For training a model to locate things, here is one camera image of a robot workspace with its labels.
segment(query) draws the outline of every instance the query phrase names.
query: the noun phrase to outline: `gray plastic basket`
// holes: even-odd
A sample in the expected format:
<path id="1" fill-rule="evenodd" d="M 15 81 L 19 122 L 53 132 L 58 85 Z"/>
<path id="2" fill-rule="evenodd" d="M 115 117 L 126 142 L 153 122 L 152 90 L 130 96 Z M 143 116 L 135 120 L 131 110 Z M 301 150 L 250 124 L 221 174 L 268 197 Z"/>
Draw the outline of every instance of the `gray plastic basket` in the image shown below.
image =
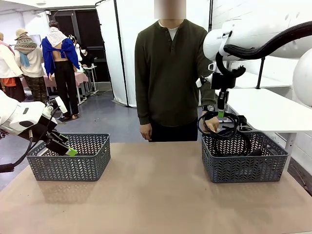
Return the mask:
<path id="1" fill-rule="evenodd" d="M 213 183 L 273 182 L 279 181 L 288 153 L 262 132 L 245 132 L 251 140 L 252 151 L 261 149 L 261 156 L 235 156 L 244 146 L 238 134 L 221 140 L 219 157 L 214 138 L 202 136 L 202 160 Z"/>
<path id="2" fill-rule="evenodd" d="M 111 159 L 109 134 L 63 134 L 67 145 L 77 150 L 75 157 L 59 156 L 44 142 L 27 156 L 36 180 L 97 181 Z"/>

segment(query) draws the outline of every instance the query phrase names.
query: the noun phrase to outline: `beige table surface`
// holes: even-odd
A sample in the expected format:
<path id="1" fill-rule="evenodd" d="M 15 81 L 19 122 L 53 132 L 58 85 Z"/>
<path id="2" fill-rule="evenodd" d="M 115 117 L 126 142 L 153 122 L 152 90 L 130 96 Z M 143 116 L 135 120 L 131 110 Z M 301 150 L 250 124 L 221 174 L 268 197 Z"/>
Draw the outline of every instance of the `beige table surface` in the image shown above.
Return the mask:
<path id="1" fill-rule="evenodd" d="M 312 231 L 312 198 L 280 182 L 212 184 L 199 143 L 118 143 L 98 182 L 37 182 L 0 193 L 1 234 L 286 234 Z"/>

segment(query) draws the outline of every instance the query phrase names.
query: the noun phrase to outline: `white curtain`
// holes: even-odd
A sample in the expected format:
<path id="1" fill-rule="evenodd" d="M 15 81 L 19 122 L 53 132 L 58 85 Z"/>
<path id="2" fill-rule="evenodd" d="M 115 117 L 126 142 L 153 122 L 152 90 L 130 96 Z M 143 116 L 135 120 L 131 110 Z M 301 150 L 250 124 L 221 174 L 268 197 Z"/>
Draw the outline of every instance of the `white curtain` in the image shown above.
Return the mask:
<path id="1" fill-rule="evenodd" d="M 135 44 L 140 31 L 156 22 L 154 0 L 117 0 L 117 10 L 125 66 L 129 105 L 136 107 L 135 92 Z M 114 0 L 106 0 L 97 6 L 105 41 L 106 57 L 116 101 L 126 104 L 125 87 L 119 51 Z M 208 29 L 209 1 L 187 0 L 187 17 L 191 22 Z"/>

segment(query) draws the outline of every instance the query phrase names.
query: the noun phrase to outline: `blue jacket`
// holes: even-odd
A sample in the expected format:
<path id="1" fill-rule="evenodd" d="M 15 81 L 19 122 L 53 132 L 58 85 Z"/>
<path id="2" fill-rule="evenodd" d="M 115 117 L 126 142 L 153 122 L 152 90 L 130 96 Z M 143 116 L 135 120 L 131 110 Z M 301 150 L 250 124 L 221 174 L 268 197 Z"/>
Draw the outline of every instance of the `blue jacket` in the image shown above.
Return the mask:
<path id="1" fill-rule="evenodd" d="M 55 64 L 52 55 L 52 51 L 60 51 L 60 56 L 64 59 L 65 56 L 70 60 L 77 69 L 80 69 L 78 62 L 78 55 L 75 51 L 74 43 L 66 38 L 62 42 L 62 48 L 56 49 L 52 47 L 51 43 L 48 41 L 47 37 L 42 40 L 42 51 L 43 51 L 43 60 L 44 60 L 44 68 L 49 76 L 49 74 L 53 75 L 55 71 Z"/>

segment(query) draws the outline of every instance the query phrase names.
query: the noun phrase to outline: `green tag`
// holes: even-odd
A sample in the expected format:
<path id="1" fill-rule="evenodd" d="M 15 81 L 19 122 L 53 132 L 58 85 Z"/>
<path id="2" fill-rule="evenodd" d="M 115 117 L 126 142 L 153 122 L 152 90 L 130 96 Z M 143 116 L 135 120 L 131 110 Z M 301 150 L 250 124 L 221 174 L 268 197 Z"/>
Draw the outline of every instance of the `green tag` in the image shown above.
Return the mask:
<path id="1" fill-rule="evenodd" d="M 219 111 L 218 112 L 218 117 L 223 118 L 224 117 L 224 111 Z"/>
<path id="2" fill-rule="evenodd" d="M 74 157 L 78 153 L 77 150 L 74 150 L 73 148 L 70 147 L 68 147 L 68 150 L 69 150 L 68 155 L 70 157 Z"/>

